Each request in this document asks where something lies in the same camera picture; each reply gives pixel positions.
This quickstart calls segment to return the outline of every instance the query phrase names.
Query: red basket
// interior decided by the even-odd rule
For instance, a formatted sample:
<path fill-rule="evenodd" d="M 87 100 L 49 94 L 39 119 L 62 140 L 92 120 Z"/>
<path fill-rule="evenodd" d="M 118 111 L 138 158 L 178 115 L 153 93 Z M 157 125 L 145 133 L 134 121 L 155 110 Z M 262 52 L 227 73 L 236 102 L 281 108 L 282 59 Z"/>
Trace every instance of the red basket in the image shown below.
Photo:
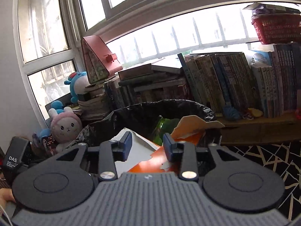
<path fill-rule="evenodd" d="M 299 14 L 266 14 L 252 19 L 262 44 L 301 42 Z"/>

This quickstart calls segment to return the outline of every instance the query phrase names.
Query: pink bunny plush toy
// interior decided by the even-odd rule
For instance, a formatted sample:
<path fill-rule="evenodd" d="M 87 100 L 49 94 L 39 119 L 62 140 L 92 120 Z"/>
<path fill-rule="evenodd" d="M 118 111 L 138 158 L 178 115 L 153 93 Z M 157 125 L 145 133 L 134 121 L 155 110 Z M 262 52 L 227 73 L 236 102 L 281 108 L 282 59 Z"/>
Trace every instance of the pink bunny plush toy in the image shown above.
<path fill-rule="evenodd" d="M 50 132 L 59 143 L 57 152 L 63 151 L 82 130 L 82 122 L 70 107 L 65 107 L 64 112 L 57 113 L 55 109 L 50 109 L 48 114 L 51 118 Z"/>

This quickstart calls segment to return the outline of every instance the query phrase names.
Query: patterned rug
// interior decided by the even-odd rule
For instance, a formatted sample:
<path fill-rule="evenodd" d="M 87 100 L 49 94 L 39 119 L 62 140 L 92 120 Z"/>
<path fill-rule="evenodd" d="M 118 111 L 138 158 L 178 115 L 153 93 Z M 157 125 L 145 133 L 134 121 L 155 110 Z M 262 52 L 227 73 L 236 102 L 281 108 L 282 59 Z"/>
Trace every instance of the patterned rug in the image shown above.
<path fill-rule="evenodd" d="M 285 195 L 279 211 L 289 220 L 294 220 L 301 213 L 300 141 L 226 148 L 279 174 L 285 184 Z"/>

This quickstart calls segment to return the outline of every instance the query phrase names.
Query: stuffed animal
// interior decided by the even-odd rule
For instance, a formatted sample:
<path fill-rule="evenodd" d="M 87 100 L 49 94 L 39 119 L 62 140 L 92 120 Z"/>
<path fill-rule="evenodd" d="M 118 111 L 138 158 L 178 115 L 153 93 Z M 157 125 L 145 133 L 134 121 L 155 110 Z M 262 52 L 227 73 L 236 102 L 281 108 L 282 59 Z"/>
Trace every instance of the stuffed animal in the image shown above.
<path fill-rule="evenodd" d="M 57 113 L 62 113 L 64 112 L 64 106 L 63 103 L 59 100 L 55 100 L 51 103 L 51 108 L 55 109 Z"/>
<path fill-rule="evenodd" d="M 73 72 L 69 77 L 68 81 L 64 82 L 65 85 L 70 85 L 71 102 L 76 104 L 78 101 L 78 94 L 85 94 L 85 87 L 90 85 L 87 77 L 87 72 Z"/>
<path fill-rule="evenodd" d="M 52 119 L 51 134 L 59 143 L 56 150 L 61 152 L 79 135 L 82 130 L 82 122 L 70 107 L 65 107 L 64 112 L 59 114 L 52 108 L 48 114 Z"/>

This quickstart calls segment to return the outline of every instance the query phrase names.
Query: stack of books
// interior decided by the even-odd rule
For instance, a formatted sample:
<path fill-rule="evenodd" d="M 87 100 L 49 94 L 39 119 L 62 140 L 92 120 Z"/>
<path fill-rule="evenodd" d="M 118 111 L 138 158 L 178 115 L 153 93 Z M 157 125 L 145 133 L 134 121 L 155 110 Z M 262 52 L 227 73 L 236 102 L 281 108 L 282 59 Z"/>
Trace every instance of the stack of books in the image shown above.
<path fill-rule="evenodd" d="M 217 117 L 224 106 L 240 112 L 260 108 L 256 79 L 242 52 L 178 54 L 196 102 L 211 108 Z"/>
<path fill-rule="evenodd" d="M 192 99 L 176 56 L 147 61 L 104 83 L 112 109 L 164 99 Z"/>
<path fill-rule="evenodd" d="M 82 111 L 81 119 L 101 120 L 109 112 L 109 99 L 105 94 L 103 83 L 91 84 L 85 88 L 86 94 L 79 95 L 78 107 Z"/>
<path fill-rule="evenodd" d="M 263 46 L 253 50 L 257 54 L 251 67 L 264 114 L 266 117 L 277 117 L 294 112 L 301 108 L 300 44 Z"/>

